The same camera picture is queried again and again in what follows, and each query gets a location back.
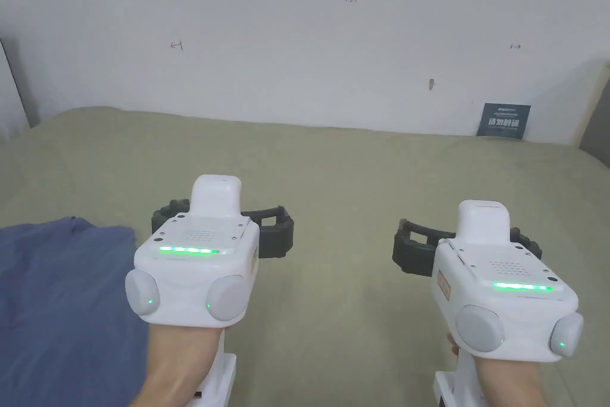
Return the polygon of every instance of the green indicator light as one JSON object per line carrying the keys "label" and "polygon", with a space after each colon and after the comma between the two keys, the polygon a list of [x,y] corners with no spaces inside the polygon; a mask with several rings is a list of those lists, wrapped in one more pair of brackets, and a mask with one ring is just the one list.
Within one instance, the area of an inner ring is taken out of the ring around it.
{"label": "green indicator light", "polygon": [[522,284],[522,283],[491,283],[493,287],[499,289],[528,289],[534,291],[552,291],[552,286],[543,286],[539,284]]}
{"label": "green indicator light", "polygon": [[208,257],[212,254],[220,253],[220,250],[210,250],[209,248],[159,247],[158,249],[160,251],[171,251],[172,253],[181,253],[184,256]]}

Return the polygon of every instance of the gray round button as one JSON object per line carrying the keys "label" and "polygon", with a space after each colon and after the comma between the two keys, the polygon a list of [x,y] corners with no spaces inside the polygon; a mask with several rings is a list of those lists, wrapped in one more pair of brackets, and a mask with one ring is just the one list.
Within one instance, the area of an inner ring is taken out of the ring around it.
{"label": "gray round button", "polygon": [[144,271],[134,269],[125,277],[125,292],[131,309],[139,316],[149,315],[158,309],[157,282]]}
{"label": "gray round button", "polygon": [[504,340],[504,326],[500,317],[477,305],[466,305],[459,311],[456,328],[466,345],[478,352],[492,352]]}
{"label": "gray round button", "polygon": [[571,356],[574,354],[580,334],[583,332],[583,316],[578,313],[570,313],[555,324],[551,333],[551,350],[559,356]]}
{"label": "gray round button", "polygon": [[250,285],[243,276],[224,276],[207,292],[207,311],[218,321],[230,321],[246,310],[249,298]]}

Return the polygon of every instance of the hand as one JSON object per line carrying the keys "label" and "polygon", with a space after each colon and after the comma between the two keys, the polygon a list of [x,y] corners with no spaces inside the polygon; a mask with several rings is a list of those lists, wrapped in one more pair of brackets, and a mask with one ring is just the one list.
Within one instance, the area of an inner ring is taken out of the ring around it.
{"label": "hand", "polygon": [[150,325],[147,377],[132,407],[184,407],[205,379],[223,329]]}
{"label": "hand", "polygon": [[[447,335],[452,352],[459,347]],[[490,407],[544,407],[537,362],[504,361],[475,357],[475,366],[483,395]]]}

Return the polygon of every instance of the mattress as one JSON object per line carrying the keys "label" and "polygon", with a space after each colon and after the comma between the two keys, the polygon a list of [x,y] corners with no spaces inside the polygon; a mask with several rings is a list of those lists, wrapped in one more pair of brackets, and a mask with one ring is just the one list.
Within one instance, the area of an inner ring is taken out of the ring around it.
{"label": "mattress", "polygon": [[576,355],[542,367],[554,407],[607,405],[610,170],[576,148],[501,138],[190,119],[79,108],[0,145],[0,226],[78,216],[129,226],[236,175],[242,209],[285,206],[294,248],[260,262],[232,406],[432,406],[453,370],[430,279],[391,261],[399,220],[455,230],[458,204],[496,200],[580,297]]}

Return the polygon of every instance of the blue blanket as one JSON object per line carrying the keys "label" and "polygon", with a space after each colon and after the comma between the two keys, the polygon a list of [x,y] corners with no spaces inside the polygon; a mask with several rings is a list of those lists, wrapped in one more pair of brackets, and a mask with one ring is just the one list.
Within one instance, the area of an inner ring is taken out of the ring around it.
{"label": "blue blanket", "polygon": [[65,218],[0,229],[0,405],[124,407],[148,327],[129,307],[129,228]]}

